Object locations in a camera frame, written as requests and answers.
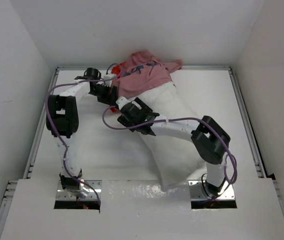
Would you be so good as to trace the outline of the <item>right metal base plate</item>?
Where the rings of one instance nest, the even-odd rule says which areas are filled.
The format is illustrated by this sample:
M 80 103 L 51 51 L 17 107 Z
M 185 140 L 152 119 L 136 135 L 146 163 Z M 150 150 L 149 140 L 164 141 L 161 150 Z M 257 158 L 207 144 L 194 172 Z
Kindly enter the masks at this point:
M 203 189 L 201 180 L 189 180 L 188 184 L 189 184 L 190 198 L 192 201 L 210 200 L 211 198 L 214 197 L 213 194 L 209 193 L 208 190 L 206 190 L 206 192 L 209 195 L 206 194 L 206 192 Z M 236 197 L 233 186 L 225 182 L 221 191 L 218 192 L 218 197 L 216 197 L 216 200 L 234 201 L 235 199 Z

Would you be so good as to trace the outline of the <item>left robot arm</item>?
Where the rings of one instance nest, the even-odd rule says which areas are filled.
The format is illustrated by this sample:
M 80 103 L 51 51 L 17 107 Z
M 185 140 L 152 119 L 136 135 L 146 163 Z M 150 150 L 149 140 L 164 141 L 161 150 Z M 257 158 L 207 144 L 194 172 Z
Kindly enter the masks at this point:
M 82 168 L 76 157 L 75 133 L 79 129 L 77 104 L 86 95 L 93 95 L 101 103 L 115 103 L 117 88 L 112 82 L 118 74 L 107 72 L 102 76 L 95 68 L 87 68 L 83 76 L 71 83 L 52 87 L 45 97 L 46 127 L 55 138 L 61 161 L 60 181 L 62 188 L 73 194 L 83 188 L 93 189 L 82 178 Z

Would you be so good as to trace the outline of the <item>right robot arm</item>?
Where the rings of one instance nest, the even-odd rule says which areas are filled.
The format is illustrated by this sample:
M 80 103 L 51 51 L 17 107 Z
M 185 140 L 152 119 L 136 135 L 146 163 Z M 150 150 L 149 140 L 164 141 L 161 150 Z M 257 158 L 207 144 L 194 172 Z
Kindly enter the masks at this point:
M 204 188 L 218 196 L 225 184 L 224 155 L 231 138 L 210 116 L 168 118 L 149 108 L 141 99 L 129 101 L 121 96 L 116 101 L 121 112 L 119 123 L 143 135 L 167 136 L 194 144 L 199 156 L 206 162 L 207 175 Z

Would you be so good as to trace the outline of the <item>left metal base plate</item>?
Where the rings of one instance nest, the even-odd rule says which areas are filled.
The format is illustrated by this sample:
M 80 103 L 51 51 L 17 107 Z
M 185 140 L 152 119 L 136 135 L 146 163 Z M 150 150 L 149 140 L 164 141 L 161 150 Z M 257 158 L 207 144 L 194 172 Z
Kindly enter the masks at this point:
M 101 197 L 101 180 L 85 180 L 85 183 L 93 187 L 98 196 Z M 57 201 L 75 201 L 76 198 L 80 198 L 82 201 L 97 200 L 97 196 L 91 188 L 83 184 L 81 187 L 81 190 L 65 190 L 62 188 L 61 181 L 59 181 L 55 199 Z

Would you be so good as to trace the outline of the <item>red patterned pillowcase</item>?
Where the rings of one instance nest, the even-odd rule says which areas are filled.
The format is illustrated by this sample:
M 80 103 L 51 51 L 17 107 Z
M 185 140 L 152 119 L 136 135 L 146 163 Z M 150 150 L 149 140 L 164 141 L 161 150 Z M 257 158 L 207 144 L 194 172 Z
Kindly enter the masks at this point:
M 186 106 L 171 78 L 182 66 L 182 60 L 163 62 L 148 50 L 137 51 L 129 56 L 112 86 L 117 88 L 118 98 L 139 98 L 153 111 L 168 116 Z

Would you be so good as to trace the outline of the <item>metal base plate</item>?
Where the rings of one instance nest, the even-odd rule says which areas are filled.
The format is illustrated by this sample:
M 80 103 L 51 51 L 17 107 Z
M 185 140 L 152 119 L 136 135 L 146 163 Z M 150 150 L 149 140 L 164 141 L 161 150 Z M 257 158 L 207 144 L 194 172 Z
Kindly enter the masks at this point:
M 85 183 L 93 187 L 98 196 L 101 197 L 101 180 L 85 180 Z M 76 198 L 80 198 L 82 201 L 97 200 L 97 196 L 91 188 L 83 184 L 81 187 L 81 190 L 65 190 L 62 188 L 61 181 L 59 181 L 55 199 L 57 201 L 75 201 Z
M 206 194 L 206 192 L 203 189 L 201 180 L 189 180 L 188 184 L 189 184 L 190 198 L 192 201 L 210 200 L 211 198 L 214 197 L 213 194 L 209 193 L 208 190 L 206 190 L 206 192 L 209 195 Z M 225 182 L 221 191 L 218 192 L 218 197 L 216 197 L 216 200 L 234 201 L 235 199 L 236 197 L 233 186 Z

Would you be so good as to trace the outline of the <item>white front cover board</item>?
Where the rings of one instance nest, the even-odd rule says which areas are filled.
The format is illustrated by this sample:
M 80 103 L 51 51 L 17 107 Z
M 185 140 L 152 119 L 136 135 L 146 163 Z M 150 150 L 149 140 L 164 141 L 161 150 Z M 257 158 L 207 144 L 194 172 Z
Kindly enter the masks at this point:
M 236 207 L 191 205 L 188 186 L 103 181 L 100 210 L 55 209 L 56 184 L 20 180 L 3 240 L 284 240 L 284 216 L 267 179 L 235 188 Z

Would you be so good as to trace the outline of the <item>white pillow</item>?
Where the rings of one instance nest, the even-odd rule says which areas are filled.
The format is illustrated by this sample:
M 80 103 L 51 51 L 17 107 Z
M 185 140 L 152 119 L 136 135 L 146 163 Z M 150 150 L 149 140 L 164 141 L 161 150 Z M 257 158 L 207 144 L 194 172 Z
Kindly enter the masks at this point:
M 169 118 L 199 117 L 171 81 L 138 97 L 154 112 Z M 199 178 L 206 172 L 206 163 L 192 143 L 169 136 L 142 134 L 141 138 L 155 160 L 163 192 L 181 186 L 188 177 Z

